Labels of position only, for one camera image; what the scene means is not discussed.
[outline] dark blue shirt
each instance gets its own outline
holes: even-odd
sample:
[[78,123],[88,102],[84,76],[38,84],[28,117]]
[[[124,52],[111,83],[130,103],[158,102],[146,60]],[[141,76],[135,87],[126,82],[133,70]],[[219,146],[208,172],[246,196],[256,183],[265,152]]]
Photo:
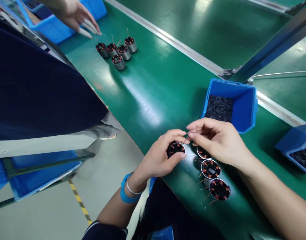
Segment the dark blue shirt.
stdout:
[[0,22],[0,140],[79,132],[106,113],[75,69]]

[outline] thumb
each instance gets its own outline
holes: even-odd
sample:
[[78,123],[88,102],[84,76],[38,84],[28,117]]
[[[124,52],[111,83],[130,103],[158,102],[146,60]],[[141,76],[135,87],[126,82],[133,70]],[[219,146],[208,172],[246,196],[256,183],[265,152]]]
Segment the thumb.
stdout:
[[214,142],[198,133],[189,133],[188,136],[199,146],[210,152]]
[[168,169],[170,169],[170,172],[174,169],[174,167],[182,160],[186,158],[186,154],[183,152],[177,152],[174,153],[166,162],[165,165],[167,165]]

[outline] gray floor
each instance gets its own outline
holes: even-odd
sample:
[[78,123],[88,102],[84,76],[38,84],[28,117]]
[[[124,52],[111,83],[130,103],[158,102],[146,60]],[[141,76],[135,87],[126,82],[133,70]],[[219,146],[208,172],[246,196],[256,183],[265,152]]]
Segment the gray floor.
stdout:
[[[125,132],[112,140],[97,140],[90,149],[97,155],[78,169],[73,183],[94,221],[124,176],[136,169],[143,154]],[[147,187],[133,213],[127,239],[132,238],[148,195]],[[0,201],[10,197],[12,192],[6,185],[0,191]],[[79,240],[87,226],[67,182],[0,209],[0,239]]]

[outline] metal bracket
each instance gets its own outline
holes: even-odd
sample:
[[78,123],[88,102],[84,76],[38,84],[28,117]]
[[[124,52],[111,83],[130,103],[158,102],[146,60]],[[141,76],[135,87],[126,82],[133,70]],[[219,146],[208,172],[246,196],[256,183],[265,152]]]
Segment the metal bracket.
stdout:
[[219,73],[218,76],[224,80],[229,80],[241,68],[242,68],[241,65],[238,68],[232,68],[232,69],[225,68]]
[[290,16],[295,16],[300,10],[302,10],[306,6],[306,1],[300,4],[297,4],[294,7],[288,8],[285,13]]
[[247,81],[243,82],[244,84],[247,84],[247,85],[252,85],[253,86],[253,82],[254,82],[254,78],[251,77],[249,78]]

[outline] metal cylinder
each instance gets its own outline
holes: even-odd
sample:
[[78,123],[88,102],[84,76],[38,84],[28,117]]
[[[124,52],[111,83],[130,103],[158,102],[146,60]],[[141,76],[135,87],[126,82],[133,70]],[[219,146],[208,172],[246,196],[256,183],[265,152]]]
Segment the metal cylinder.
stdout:
[[131,53],[126,45],[119,46],[117,52],[123,57],[124,61],[127,61],[131,58]]
[[208,189],[213,198],[220,201],[227,200],[231,194],[230,187],[219,178],[211,180]]
[[200,158],[203,158],[203,159],[211,159],[213,157],[212,155],[209,154],[208,151],[203,149],[201,146],[197,146],[196,153]]
[[122,71],[126,68],[126,64],[121,55],[115,55],[114,57],[112,57],[112,63],[119,71]]
[[136,52],[137,45],[136,45],[136,42],[135,42],[134,38],[132,38],[132,37],[125,38],[124,43],[129,48],[131,53]]
[[106,49],[111,57],[118,55],[117,46],[114,43],[110,43],[109,45],[107,45]]
[[202,174],[208,179],[218,178],[220,175],[221,169],[220,166],[214,160],[204,160],[200,166]]
[[176,152],[183,152],[185,153],[185,147],[183,144],[178,143],[178,142],[172,142],[167,149],[167,156],[171,157],[174,153]]
[[104,43],[98,43],[96,45],[96,50],[102,56],[102,58],[108,58],[110,56],[106,50],[106,45]]

